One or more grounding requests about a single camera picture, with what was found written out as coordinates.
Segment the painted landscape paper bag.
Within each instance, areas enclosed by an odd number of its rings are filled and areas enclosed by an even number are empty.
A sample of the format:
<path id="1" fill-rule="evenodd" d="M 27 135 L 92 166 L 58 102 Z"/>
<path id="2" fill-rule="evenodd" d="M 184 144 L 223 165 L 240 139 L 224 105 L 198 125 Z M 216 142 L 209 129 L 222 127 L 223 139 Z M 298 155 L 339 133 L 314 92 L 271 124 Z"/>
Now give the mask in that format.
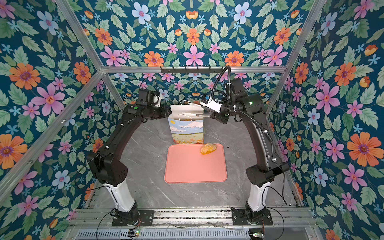
<path id="1" fill-rule="evenodd" d="M 204 109 L 186 100 L 180 100 L 178 105 L 171 105 L 168 116 L 169 127 L 174 144 L 203 144 L 204 143 Z"/>

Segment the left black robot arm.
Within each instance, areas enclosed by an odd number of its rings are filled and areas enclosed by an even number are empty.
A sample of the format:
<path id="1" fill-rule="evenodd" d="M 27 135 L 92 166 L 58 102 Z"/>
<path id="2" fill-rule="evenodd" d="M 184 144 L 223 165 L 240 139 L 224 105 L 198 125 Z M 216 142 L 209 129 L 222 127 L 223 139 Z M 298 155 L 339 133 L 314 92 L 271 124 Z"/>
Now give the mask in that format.
<path id="1" fill-rule="evenodd" d="M 128 188 L 128 168 L 121 162 L 122 154 L 142 123 L 167 118 L 171 113 L 168 105 L 127 105 L 107 143 L 87 156 L 93 176 L 109 191 L 114 200 L 115 215 L 121 217 L 127 225 L 133 225 L 139 220 L 139 211 Z"/>

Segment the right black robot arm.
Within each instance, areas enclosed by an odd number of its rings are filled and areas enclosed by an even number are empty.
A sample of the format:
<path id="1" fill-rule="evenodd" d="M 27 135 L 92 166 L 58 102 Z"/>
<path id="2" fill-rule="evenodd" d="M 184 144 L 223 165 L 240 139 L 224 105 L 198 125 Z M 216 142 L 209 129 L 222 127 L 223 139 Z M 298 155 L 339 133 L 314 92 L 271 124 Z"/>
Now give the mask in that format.
<path id="1" fill-rule="evenodd" d="M 212 119 L 226 124 L 229 117 L 233 116 L 236 122 L 245 125 L 257 163 L 246 169 L 251 190 L 242 215 L 250 225 L 266 223 L 271 216 L 266 206 L 267 192 L 275 177 L 288 171 L 288 164 L 272 138 L 273 131 L 262 97 L 248 93 L 243 81 L 231 79 L 230 75 L 231 68 L 223 68 L 210 94 L 202 98 L 202 103 L 212 112 Z"/>

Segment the pink plastic tray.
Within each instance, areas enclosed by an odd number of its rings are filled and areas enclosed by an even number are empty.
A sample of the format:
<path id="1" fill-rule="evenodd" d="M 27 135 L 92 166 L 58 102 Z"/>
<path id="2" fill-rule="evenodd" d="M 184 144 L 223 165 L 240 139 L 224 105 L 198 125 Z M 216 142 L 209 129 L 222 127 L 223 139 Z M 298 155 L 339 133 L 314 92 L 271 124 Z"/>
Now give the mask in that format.
<path id="1" fill-rule="evenodd" d="M 168 184 L 220 183 L 228 178 L 224 147 L 202 155 L 202 144 L 172 145 L 168 149 L 164 180 Z"/>

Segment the sesame bun far right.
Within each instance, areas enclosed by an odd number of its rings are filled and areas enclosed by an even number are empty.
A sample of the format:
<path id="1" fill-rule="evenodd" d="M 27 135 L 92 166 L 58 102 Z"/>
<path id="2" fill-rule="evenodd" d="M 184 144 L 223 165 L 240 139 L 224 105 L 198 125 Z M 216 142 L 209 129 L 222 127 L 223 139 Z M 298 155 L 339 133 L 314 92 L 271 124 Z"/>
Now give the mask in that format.
<path id="1" fill-rule="evenodd" d="M 201 149 L 200 149 L 200 153 L 201 155 L 207 155 L 207 154 L 210 154 L 210 153 L 213 153 L 214 151 L 217 150 L 217 146 L 215 144 L 204 144 Z"/>

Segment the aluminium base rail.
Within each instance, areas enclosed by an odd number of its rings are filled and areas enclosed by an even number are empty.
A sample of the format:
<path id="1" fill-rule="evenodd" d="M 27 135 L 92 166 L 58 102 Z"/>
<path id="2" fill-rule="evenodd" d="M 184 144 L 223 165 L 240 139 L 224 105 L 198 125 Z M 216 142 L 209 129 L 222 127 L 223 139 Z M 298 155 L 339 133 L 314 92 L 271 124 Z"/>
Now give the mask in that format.
<path id="1" fill-rule="evenodd" d="M 234 207 L 140 209 L 129 226 L 108 209 L 80 210 L 65 240 L 322 240 L 309 208 L 272 207 L 247 221 Z"/>

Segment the aluminium cage frame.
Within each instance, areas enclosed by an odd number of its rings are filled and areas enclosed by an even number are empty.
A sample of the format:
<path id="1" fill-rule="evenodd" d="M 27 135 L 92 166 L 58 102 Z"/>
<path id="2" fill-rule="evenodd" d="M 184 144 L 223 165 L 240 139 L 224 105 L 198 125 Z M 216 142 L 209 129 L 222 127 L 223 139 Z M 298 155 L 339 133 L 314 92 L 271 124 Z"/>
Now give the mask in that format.
<path id="1" fill-rule="evenodd" d="M 281 29 L 291 36 L 312 1 L 1 1 L 1 177 L 102 67 L 224 66 L 238 51 L 256 65 Z"/>

